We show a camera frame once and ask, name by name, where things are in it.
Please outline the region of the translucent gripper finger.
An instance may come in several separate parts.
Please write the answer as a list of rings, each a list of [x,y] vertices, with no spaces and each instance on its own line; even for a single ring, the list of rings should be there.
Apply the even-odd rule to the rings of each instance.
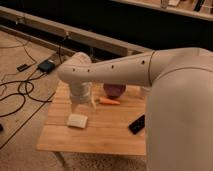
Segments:
[[[95,102],[95,99],[92,97],[91,100],[90,100],[90,104],[91,106],[96,109],[97,108],[97,105],[96,105],[96,102]]]
[[[71,104],[71,109],[72,109],[72,113],[74,113],[75,112],[75,110],[76,110],[76,108],[78,107],[78,103],[72,103]]]

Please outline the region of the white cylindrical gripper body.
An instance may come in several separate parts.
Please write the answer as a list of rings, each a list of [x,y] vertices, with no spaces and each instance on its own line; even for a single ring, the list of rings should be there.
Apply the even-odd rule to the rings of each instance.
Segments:
[[[86,103],[90,100],[91,84],[85,83],[72,83],[69,85],[70,99],[74,103]]]

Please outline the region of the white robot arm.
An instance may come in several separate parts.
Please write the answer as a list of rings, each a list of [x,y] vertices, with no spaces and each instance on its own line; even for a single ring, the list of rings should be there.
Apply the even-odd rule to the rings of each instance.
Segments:
[[[94,63],[82,52],[58,69],[73,102],[92,82],[148,87],[147,171],[213,171],[213,52],[177,48]]]

